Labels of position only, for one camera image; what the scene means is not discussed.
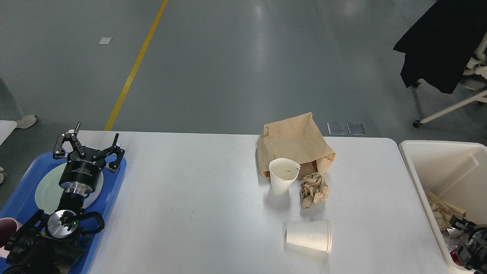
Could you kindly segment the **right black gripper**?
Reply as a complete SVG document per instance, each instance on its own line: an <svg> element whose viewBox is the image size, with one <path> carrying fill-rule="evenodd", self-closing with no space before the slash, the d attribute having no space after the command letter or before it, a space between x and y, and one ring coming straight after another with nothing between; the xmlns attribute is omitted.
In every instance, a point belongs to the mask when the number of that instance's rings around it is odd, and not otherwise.
<svg viewBox="0 0 487 274"><path fill-rule="evenodd" d="M476 226L474 222L457 215L452 216L449 224L458 231L469 233L468 237L463 237L458 245L458 258L462 266L468 270L485 272L487 270L486 226Z"/></svg>

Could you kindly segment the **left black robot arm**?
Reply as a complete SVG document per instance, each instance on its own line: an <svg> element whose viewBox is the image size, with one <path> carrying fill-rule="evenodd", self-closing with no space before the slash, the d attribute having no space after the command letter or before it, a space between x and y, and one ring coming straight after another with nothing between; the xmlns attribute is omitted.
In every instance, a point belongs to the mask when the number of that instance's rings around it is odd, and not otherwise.
<svg viewBox="0 0 487 274"><path fill-rule="evenodd" d="M22 225L1 256L3 274L83 274L90 267L127 162L117 144L82 145L80 124L37 157L1 210Z"/></svg>

